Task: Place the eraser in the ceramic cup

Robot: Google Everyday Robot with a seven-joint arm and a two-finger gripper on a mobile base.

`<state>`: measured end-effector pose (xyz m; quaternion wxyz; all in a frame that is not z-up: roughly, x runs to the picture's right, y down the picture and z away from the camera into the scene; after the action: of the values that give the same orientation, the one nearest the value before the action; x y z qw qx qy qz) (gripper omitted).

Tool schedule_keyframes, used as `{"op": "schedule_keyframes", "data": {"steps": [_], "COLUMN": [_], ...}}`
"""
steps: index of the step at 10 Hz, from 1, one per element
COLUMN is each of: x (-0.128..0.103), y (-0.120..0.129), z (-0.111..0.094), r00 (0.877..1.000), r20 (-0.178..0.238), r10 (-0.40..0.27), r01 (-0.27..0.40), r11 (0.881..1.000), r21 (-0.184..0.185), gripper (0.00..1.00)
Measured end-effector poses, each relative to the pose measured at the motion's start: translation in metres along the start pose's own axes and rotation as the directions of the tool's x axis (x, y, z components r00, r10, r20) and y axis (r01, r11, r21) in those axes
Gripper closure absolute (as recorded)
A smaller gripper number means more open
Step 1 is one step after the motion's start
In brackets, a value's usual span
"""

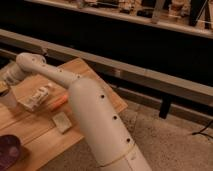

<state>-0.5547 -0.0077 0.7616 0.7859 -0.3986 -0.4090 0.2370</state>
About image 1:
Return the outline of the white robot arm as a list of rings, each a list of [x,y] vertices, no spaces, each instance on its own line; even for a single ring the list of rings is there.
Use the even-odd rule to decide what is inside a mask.
[[[20,53],[3,75],[15,86],[40,74],[68,90],[74,117],[102,171],[152,171],[101,85],[86,76],[48,65],[38,54]]]

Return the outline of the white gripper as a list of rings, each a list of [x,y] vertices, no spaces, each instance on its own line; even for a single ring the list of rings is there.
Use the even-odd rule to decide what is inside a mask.
[[[27,77],[27,73],[24,72],[17,64],[13,64],[3,74],[3,80],[9,85],[14,86],[22,82]]]

